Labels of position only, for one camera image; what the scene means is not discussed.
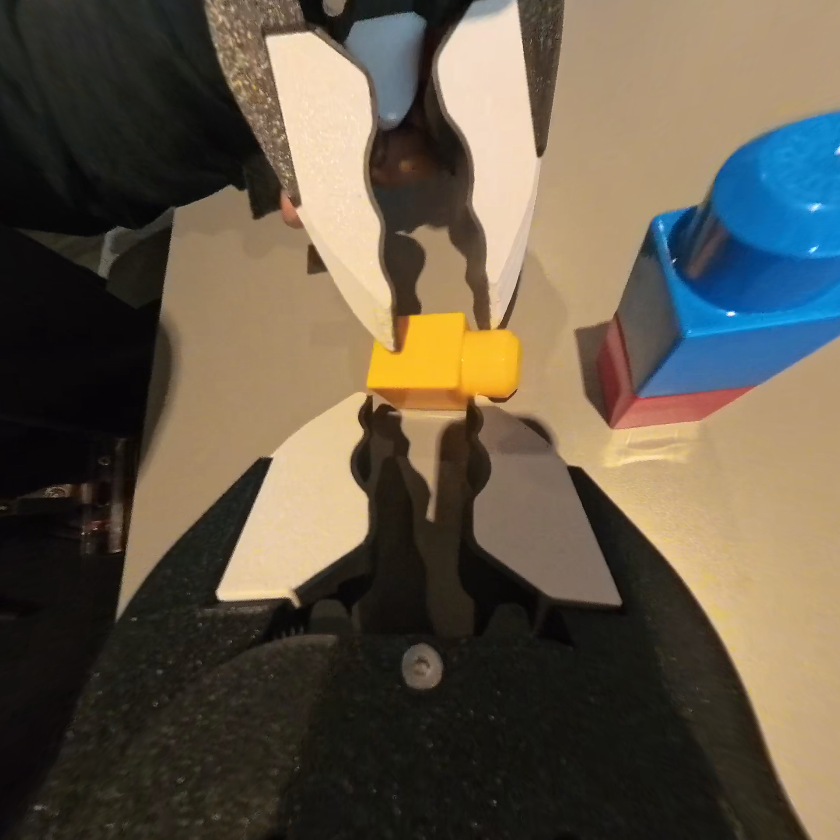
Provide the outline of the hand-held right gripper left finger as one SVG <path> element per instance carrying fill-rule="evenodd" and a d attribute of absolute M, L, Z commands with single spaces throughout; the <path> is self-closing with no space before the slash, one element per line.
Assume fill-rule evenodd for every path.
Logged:
<path fill-rule="evenodd" d="M 375 452 L 372 395 L 357 392 L 291 435 L 269 459 L 216 588 L 221 603 L 330 596 L 372 541 Z"/>

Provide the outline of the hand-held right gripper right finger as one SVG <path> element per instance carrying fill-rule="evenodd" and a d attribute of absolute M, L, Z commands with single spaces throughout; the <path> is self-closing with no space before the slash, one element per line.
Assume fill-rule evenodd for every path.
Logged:
<path fill-rule="evenodd" d="M 499 405 L 479 405 L 469 456 L 479 549 L 552 602 L 622 606 L 569 468 L 545 434 Z"/>

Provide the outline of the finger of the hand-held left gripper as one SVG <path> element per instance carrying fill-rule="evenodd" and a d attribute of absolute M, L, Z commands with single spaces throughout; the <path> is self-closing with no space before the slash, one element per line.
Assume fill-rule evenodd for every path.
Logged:
<path fill-rule="evenodd" d="M 268 35 L 266 47 L 303 226 L 353 315 L 396 351 L 385 225 L 371 184 L 378 113 L 370 75 L 318 30 Z"/>
<path fill-rule="evenodd" d="M 434 86 L 466 154 L 467 210 L 484 245 L 476 320 L 498 329 L 522 271 L 541 167 L 518 2 L 471 3 L 437 49 Z"/>

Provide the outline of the red mega block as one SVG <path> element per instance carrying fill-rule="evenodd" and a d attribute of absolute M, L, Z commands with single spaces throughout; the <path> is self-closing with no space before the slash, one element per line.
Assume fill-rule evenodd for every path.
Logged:
<path fill-rule="evenodd" d="M 602 415 L 614 430 L 699 422 L 749 393 L 752 386 L 642 397 L 634 390 L 618 316 L 609 322 L 595 359 Z"/>

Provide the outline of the yellow mega block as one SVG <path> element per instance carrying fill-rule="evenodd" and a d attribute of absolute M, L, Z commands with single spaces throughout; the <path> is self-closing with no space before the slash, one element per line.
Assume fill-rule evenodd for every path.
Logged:
<path fill-rule="evenodd" d="M 374 343 L 369 392 L 397 409 L 459 411 L 519 387 L 522 343 L 508 329 L 472 329 L 463 312 L 415 314 L 396 324 L 399 350 Z"/>

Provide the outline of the blue mega block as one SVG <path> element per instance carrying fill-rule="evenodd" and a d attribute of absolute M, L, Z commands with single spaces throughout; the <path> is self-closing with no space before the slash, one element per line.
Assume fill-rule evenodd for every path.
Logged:
<path fill-rule="evenodd" d="M 839 113 L 734 151 L 650 222 L 617 306 L 635 393 L 751 389 L 839 334 Z"/>

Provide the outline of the person's left forearm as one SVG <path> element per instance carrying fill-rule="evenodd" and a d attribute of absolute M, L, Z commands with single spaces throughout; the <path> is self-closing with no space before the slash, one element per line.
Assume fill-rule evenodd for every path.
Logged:
<path fill-rule="evenodd" d="M 243 190 L 259 156 L 194 1 L 2 2 L 1 147 L 2 225 L 83 236 Z"/>

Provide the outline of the person's left hand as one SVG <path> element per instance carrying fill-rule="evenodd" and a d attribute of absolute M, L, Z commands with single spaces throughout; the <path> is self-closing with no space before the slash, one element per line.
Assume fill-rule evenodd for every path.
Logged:
<path fill-rule="evenodd" d="M 374 199 L 391 230 L 448 223 L 451 183 L 419 106 L 395 128 L 376 134 L 370 176 Z"/>

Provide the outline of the person's black pants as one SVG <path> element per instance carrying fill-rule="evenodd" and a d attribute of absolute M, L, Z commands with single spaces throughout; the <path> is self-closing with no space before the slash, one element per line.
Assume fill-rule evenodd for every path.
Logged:
<path fill-rule="evenodd" d="M 2 226 L 2 446 L 26 433 L 140 441 L 158 341 L 167 234 L 108 279 Z"/>

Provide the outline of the metal chair frame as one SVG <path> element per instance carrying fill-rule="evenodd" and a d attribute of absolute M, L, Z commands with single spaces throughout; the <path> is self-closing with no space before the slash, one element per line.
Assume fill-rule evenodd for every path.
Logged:
<path fill-rule="evenodd" d="M 57 458 L 9 467 L 2 476 L 2 525 L 39 522 L 77 543 L 83 556 L 124 553 L 137 455 L 131 437 L 99 437 Z"/>

